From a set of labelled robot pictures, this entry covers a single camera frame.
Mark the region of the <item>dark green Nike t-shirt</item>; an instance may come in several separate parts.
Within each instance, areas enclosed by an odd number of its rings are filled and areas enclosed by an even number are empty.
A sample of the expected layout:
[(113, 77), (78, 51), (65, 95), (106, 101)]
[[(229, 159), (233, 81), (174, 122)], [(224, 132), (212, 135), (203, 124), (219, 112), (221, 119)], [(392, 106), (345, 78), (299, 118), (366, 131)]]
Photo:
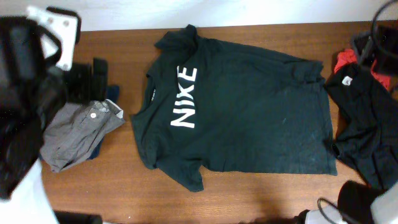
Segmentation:
[(166, 33), (131, 116), (137, 150), (192, 192), (215, 172), (336, 175), (323, 65), (273, 50)]

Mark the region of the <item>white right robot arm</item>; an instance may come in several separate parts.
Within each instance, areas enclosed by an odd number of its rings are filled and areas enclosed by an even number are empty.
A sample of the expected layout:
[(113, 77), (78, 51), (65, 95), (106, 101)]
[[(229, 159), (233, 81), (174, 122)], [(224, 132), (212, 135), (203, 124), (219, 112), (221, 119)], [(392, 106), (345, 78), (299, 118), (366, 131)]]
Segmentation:
[(397, 221), (397, 30), (372, 26), (337, 55), (325, 88), (345, 129), (330, 143), (333, 155), (363, 178), (342, 186), (337, 203), (320, 198), (297, 223), (395, 223)]

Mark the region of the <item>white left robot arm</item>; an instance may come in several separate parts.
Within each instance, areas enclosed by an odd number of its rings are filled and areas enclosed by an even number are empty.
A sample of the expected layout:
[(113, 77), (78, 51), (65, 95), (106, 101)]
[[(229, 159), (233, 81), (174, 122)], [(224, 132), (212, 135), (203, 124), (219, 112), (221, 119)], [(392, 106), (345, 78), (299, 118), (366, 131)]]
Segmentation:
[(73, 62), (81, 17), (49, 6), (1, 17), (1, 222), (101, 223), (101, 216), (55, 211), (42, 181), (44, 131), (65, 103), (102, 101), (107, 65)]

